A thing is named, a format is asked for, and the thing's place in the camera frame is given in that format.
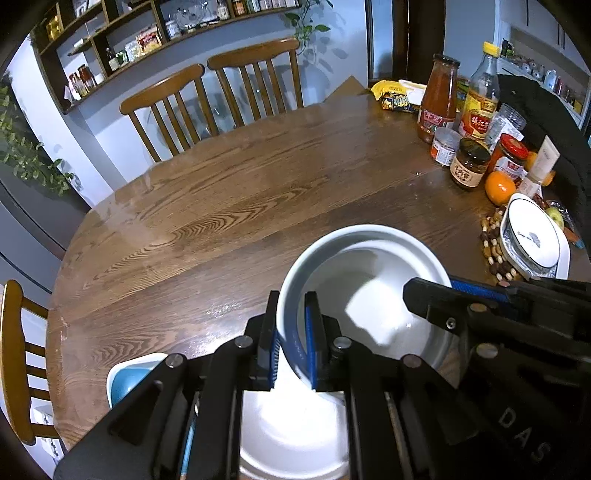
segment condiment jar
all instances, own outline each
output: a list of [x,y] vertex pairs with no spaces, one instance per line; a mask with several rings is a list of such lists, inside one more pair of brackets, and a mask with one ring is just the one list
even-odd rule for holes
[[451,127],[456,120],[457,70],[460,62],[440,53],[433,56],[433,70],[421,102],[417,134],[431,143],[435,130]]
[[80,80],[82,80],[82,83],[84,83],[84,86],[88,90],[96,87],[95,78],[92,76],[92,73],[86,64],[82,65],[82,67],[78,67],[78,73],[80,74]]
[[501,134],[488,164],[487,173],[501,171],[515,181],[521,177],[529,151],[523,143],[509,134]]
[[462,138],[450,171],[453,180],[465,189],[475,189],[484,176],[491,155],[486,147],[471,138]]
[[431,158],[444,167],[452,164],[453,157],[460,147],[462,136],[448,127],[439,127],[435,130],[431,145]]

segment jar label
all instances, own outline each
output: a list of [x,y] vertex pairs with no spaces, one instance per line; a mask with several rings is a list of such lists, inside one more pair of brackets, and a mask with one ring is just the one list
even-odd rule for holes
[[453,157],[452,164],[450,166],[450,170],[452,171],[453,177],[460,182],[462,185],[466,187],[474,188],[478,186],[483,173],[475,173],[472,170],[468,170],[464,165],[460,163],[457,159],[457,156]]
[[455,118],[446,118],[444,116],[431,113],[429,110],[421,108],[418,111],[417,123],[421,130],[431,135],[434,135],[435,129],[437,127],[451,128],[455,120]]
[[456,153],[449,147],[443,145],[437,138],[433,139],[431,145],[431,158],[437,163],[449,167],[452,164],[453,157]]
[[496,161],[494,170],[506,173],[511,177],[511,180],[515,181],[521,177],[523,166],[515,163],[509,157],[501,157]]

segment wood grain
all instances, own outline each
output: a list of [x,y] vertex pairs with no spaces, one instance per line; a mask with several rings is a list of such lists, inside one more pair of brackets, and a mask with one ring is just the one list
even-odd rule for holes
[[[113,365],[152,352],[213,352],[337,228],[393,226],[429,246],[450,274],[490,282],[478,234],[493,206],[483,189],[456,187],[415,122],[370,96],[272,116],[157,164],[89,212],[61,265],[47,332],[66,444],[107,412]],[[590,280],[586,253],[573,251],[573,262],[574,277]],[[453,379],[449,362],[444,373]]]

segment white bowl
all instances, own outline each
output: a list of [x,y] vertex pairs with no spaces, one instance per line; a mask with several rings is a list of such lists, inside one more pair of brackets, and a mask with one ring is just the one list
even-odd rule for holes
[[451,287],[433,253],[413,236],[383,225],[353,225],[320,238],[290,268],[281,286],[277,329],[295,374],[310,385],[304,345],[304,295],[316,291],[320,311],[343,335],[374,353],[443,362],[452,336],[408,311],[404,284],[420,277]]
[[240,472],[256,480],[335,480],[349,467],[346,412],[293,373],[281,353],[275,388],[244,392]]

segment green leaves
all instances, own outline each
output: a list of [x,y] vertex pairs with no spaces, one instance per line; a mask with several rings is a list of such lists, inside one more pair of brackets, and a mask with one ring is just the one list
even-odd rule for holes
[[300,21],[300,16],[294,13],[286,13],[285,16],[291,22],[292,27],[296,27],[297,23]]
[[290,21],[291,26],[295,28],[295,38],[300,41],[298,55],[307,48],[310,37],[314,32],[324,33],[330,30],[330,27],[324,24],[314,25],[314,20],[308,17],[312,5],[320,5],[324,1],[333,8],[333,4],[330,0],[304,0],[298,14],[285,14],[285,17]]
[[45,153],[39,153],[43,143],[34,138],[29,140],[22,135],[18,123],[20,113],[11,95],[8,86],[0,87],[0,139],[5,141],[4,156],[0,157],[0,162],[9,165],[15,177],[23,181],[35,180],[51,192],[63,195],[71,188],[68,181],[74,180],[76,176],[71,172],[62,173],[58,169],[63,162],[62,158],[46,163]]

